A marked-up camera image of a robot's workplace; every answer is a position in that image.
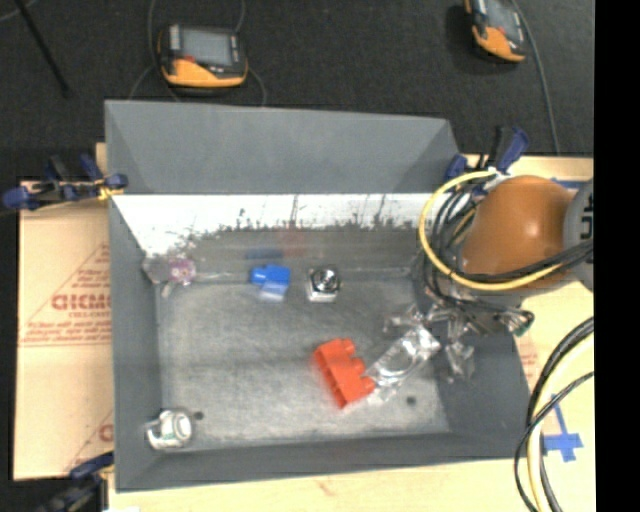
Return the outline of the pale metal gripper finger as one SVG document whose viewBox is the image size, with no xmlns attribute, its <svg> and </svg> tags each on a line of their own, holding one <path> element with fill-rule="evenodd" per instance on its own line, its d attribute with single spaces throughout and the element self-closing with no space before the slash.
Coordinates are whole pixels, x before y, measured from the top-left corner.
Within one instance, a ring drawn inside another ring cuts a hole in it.
<svg viewBox="0 0 640 512">
<path fill-rule="evenodd" d="M 422 311 L 416 305 L 411 305 L 399 313 L 392 313 L 385 317 L 385 332 L 400 332 L 401 330 L 412 329 L 431 331 L 438 321 L 438 313 L 437 308 L 431 307 L 427 311 Z"/>
<path fill-rule="evenodd" d="M 449 326 L 445 355 L 453 376 L 472 376 L 475 372 L 475 349 L 464 342 L 467 326 L 456 323 Z"/>
</svg>

